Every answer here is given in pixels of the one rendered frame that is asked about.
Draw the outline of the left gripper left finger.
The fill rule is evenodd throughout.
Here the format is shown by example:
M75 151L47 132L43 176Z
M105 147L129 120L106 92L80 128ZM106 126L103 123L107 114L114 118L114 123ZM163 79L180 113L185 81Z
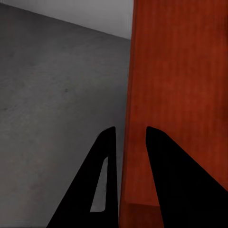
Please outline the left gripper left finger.
M104 159L108 157L106 202L90 212ZM118 228L115 127L98 135L47 228Z

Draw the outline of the storage box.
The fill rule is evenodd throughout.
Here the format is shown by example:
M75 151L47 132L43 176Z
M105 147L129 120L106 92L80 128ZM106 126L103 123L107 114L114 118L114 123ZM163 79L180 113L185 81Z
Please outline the storage box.
M118 228L165 228L148 126L228 192L228 0L134 0Z

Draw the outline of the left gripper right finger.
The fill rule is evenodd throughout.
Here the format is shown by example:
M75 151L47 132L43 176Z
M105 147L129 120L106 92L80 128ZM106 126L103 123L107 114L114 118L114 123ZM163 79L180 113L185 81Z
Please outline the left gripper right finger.
M164 131L146 147L165 228L228 228L228 192Z

